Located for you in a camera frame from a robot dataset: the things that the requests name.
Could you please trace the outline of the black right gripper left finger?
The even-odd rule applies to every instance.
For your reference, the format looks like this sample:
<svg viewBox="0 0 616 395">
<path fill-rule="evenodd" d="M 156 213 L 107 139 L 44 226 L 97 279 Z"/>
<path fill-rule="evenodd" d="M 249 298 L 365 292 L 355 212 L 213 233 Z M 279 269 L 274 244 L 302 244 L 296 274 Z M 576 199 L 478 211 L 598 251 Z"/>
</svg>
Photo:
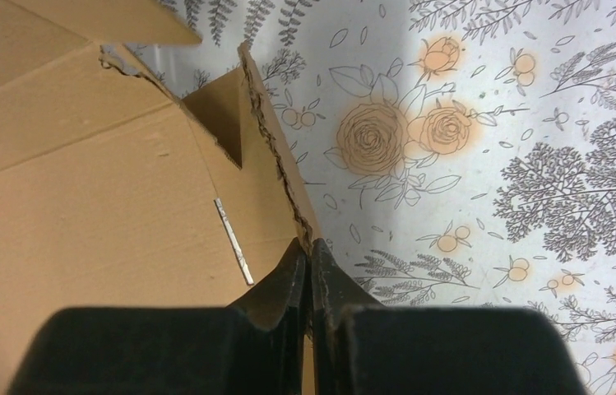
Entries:
<svg viewBox="0 0 616 395">
<path fill-rule="evenodd" d="M 299 394 L 308 260 L 292 241 L 225 307 L 72 307 L 35 334 L 10 394 Z"/>
</svg>

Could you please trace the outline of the brown cardboard box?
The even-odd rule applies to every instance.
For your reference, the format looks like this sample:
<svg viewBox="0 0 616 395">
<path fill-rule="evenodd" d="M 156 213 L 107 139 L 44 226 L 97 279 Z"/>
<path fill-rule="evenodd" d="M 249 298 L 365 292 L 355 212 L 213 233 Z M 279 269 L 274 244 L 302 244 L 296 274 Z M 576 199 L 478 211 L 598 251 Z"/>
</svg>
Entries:
<svg viewBox="0 0 616 395">
<path fill-rule="evenodd" d="M 0 394 L 72 306 L 226 304 L 313 207 L 246 44 L 176 96 L 130 44 L 196 46 L 156 1 L 0 1 Z"/>
</svg>

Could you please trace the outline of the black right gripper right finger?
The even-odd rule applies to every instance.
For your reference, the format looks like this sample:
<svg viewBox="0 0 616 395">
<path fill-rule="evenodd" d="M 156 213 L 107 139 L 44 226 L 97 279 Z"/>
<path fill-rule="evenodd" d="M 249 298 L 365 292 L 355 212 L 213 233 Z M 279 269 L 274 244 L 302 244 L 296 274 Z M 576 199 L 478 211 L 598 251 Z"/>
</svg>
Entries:
<svg viewBox="0 0 616 395">
<path fill-rule="evenodd" d="M 387 307 L 336 263 L 310 254 L 318 394 L 582 394 L 567 347 L 524 308 Z"/>
</svg>

